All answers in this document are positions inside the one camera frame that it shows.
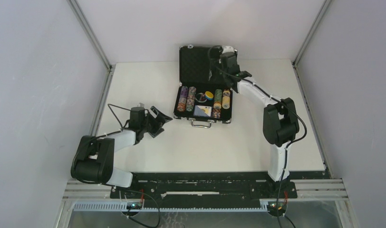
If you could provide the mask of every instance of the robotic arm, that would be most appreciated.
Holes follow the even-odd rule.
[[[162,126],[172,120],[154,106],[151,107],[154,115],[146,114],[146,111],[144,105],[132,108],[128,127],[118,132],[98,137],[83,136],[71,166],[71,176],[84,183],[130,187],[133,174],[114,168],[114,153],[138,144],[145,133],[155,138],[164,131]]]
[[[225,83],[236,93],[249,98],[256,105],[264,106],[263,134],[271,144],[269,176],[274,182],[286,179],[290,172],[283,170],[288,165],[289,143],[299,132],[298,118],[294,102],[290,98],[281,99],[268,94],[256,86],[256,82],[247,71],[241,71],[237,63],[237,54],[230,46],[222,47],[219,63]]]

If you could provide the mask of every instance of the gray floor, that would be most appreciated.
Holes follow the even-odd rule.
[[[341,228],[333,201],[289,202],[287,215],[298,228]],[[135,219],[153,226],[157,214],[145,212]],[[293,227],[282,218],[285,228]],[[161,212],[160,228],[279,228],[264,212]],[[69,228],[142,228],[120,212],[74,211]]]

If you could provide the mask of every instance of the silver handle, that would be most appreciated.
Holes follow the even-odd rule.
[[[211,122],[208,122],[210,124],[210,126],[206,126],[206,125],[195,125],[194,124],[194,120],[192,120],[192,127],[201,127],[201,128],[210,128],[211,127]]]

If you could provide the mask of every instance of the poker chip case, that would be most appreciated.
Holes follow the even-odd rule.
[[[210,127],[211,123],[223,123],[229,124],[232,121],[232,96],[233,92],[231,88],[227,87],[224,83],[224,79],[217,69],[221,68],[221,65],[218,62],[213,62],[210,65],[210,61],[208,58],[208,50],[211,47],[200,47],[194,45],[181,46],[179,48],[179,80],[180,85],[178,89],[178,93],[176,95],[176,101],[174,106],[174,118],[191,121],[192,126],[195,127]],[[222,48],[212,48],[210,51],[210,58],[216,59],[222,53]],[[207,99],[205,102],[199,102],[194,99],[194,107],[192,111],[187,111],[186,106],[179,106],[181,93],[184,95],[186,93],[186,87],[188,90],[191,87],[195,87],[195,94],[205,93],[207,91],[211,92],[215,95],[216,90],[222,91],[230,91],[227,93],[230,97],[229,108],[225,109],[224,107],[221,109],[214,109],[214,101],[215,99],[209,100]],[[192,101],[189,101],[189,97],[187,98],[187,105],[190,106]],[[197,116],[195,114],[195,108],[197,106],[209,106],[211,107],[211,116]],[[210,123],[206,125],[195,125],[195,121],[200,122],[208,122]]]

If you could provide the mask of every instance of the white wall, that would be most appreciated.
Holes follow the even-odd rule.
[[[386,0],[334,1],[299,75],[360,226],[386,227]]]
[[[65,0],[0,0],[0,227],[52,227],[106,69]]]
[[[294,60],[323,0],[79,0],[111,63],[176,61],[186,44]]]

